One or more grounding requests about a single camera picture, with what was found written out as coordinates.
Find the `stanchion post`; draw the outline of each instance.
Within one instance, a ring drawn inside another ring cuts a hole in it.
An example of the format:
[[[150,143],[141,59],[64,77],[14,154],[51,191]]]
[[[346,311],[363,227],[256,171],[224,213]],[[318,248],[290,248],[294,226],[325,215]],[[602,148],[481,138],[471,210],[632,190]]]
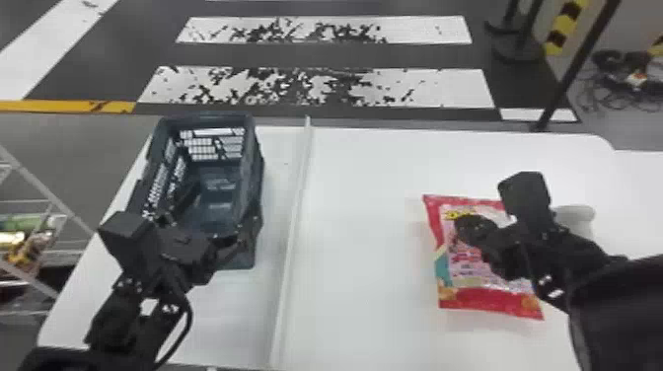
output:
[[[573,57],[571,64],[566,69],[566,72],[561,78],[561,81],[559,84],[557,84],[557,87],[552,94],[551,101],[549,102],[544,112],[541,114],[539,121],[530,126],[530,131],[545,131],[548,128],[548,124],[551,121],[551,117],[553,117],[557,106],[559,106],[559,102],[561,102],[561,100],[566,95],[568,88],[570,88],[571,83],[573,83],[573,80],[575,80],[577,77],[578,72],[580,72],[580,69],[587,61],[587,58],[591,54],[592,50],[594,50],[596,42],[599,40],[599,37],[606,29],[606,26],[613,19],[613,16],[615,16],[615,13],[620,7],[620,4],[622,4],[622,0],[606,1],[606,4],[601,10],[601,13],[599,13],[596,21],[594,21],[594,25],[589,31],[589,34],[587,34],[587,37],[580,45],[578,51],[575,53],[575,56]]]
[[[525,19],[525,24],[523,29],[520,30],[518,38],[516,39],[516,47],[522,48],[527,42],[527,39],[532,37],[532,30],[534,29],[534,23],[537,22],[537,17],[541,12],[541,7],[544,5],[544,0],[534,0],[530,11],[527,13],[527,18]]]
[[[485,20],[486,29],[498,35],[519,33],[523,26],[523,17],[518,13],[519,5],[520,0],[509,0],[503,17],[494,15]]]
[[[515,37],[499,37],[493,41],[495,56],[504,63],[537,63],[544,59],[543,46],[532,37],[534,24],[539,17],[544,0],[534,0],[527,12],[525,23]]]

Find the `plastic bag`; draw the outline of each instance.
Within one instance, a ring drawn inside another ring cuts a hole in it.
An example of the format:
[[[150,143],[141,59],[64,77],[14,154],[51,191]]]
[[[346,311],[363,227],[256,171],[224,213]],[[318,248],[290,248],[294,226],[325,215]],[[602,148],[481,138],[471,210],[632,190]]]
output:
[[[474,309],[542,320],[532,283],[505,281],[481,260],[478,248],[456,237],[454,220],[478,214],[502,227],[510,223],[500,201],[427,194],[423,202],[436,240],[435,276],[440,308]]]

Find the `white floor marking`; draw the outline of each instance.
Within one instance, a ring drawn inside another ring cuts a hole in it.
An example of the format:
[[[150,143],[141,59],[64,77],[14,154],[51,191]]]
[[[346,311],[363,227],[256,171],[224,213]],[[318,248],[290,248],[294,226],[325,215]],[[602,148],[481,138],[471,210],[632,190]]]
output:
[[[453,17],[196,17],[178,42],[383,42],[471,44],[470,29]]]
[[[499,113],[505,121],[537,121],[544,112],[543,109],[501,109]],[[551,121],[575,122],[578,117],[573,110],[559,109],[552,115]]]
[[[138,102],[494,108],[480,69],[162,66]]]
[[[23,99],[117,0],[61,0],[0,51],[0,100]]]

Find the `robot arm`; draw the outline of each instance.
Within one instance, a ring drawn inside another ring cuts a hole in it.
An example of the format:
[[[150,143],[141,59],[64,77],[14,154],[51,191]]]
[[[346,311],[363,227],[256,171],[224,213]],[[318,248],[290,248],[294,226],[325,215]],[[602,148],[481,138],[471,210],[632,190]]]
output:
[[[122,274],[85,337],[89,350],[37,348],[21,371],[158,369],[175,353],[191,327],[193,312],[186,293],[196,285],[207,284],[217,267],[238,250],[234,236],[226,238],[227,246],[219,249],[202,234],[124,211],[104,223],[99,235]],[[141,314],[146,299],[157,300],[149,315]],[[182,317],[184,330],[155,361]]]
[[[455,222],[459,239],[479,248],[495,274],[529,278],[541,300],[568,315],[583,371],[663,370],[663,256],[609,256],[555,224],[540,173],[519,173],[498,190],[517,221],[498,228],[464,216]]]

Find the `white table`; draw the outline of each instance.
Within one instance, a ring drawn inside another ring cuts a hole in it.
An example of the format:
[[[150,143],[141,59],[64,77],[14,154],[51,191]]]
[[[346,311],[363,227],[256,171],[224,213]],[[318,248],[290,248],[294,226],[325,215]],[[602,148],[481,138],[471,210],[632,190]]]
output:
[[[437,308],[421,195],[498,198],[497,183],[518,171],[542,171],[554,205],[594,207],[594,235],[609,253],[658,252],[654,239],[621,228],[653,222],[635,212],[615,151],[598,137],[316,128],[308,166],[296,161],[307,153],[306,143],[296,144],[305,129],[265,127],[258,137],[272,164],[265,184],[273,185],[258,248],[273,246],[274,259],[269,268],[217,274],[190,293],[194,327],[174,362],[302,371],[577,369],[565,315],[549,306],[541,323]],[[292,162],[277,169],[276,158]],[[140,162],[109,213],[126,203]],[[301,207],[289,199],[301,182],[295,164],[308,169]],[[95,238],[38,344],[82,348],[117,275]]]
[[[309,134],[303,127],[258,128],[265,159],[262,190],[264,227],[258,238],[256,266],[252,270],[217,272],[211,282],[188,294],[194,323],[171,362],[231,367],[265,367],[271,349],[291,204],[297,191]],[[104,219],[124,209],[145,166],[145,150],[120,186]],[[83,349],[90,321],[111,293],[119,266],[95,235],[74,269],[39,333],[39,346]],[[182,329],[181,321],[165,346]]]
[[[317,129],[274,366],[577,369],[566,317],[551,306],[544,322],[437,308],[421,195],[498,198],[497,183],[523,170],[544,173],[553,205],[594,207],[594,235],[608,252],[660,252],[621,228],[642,218],[598,137]]]

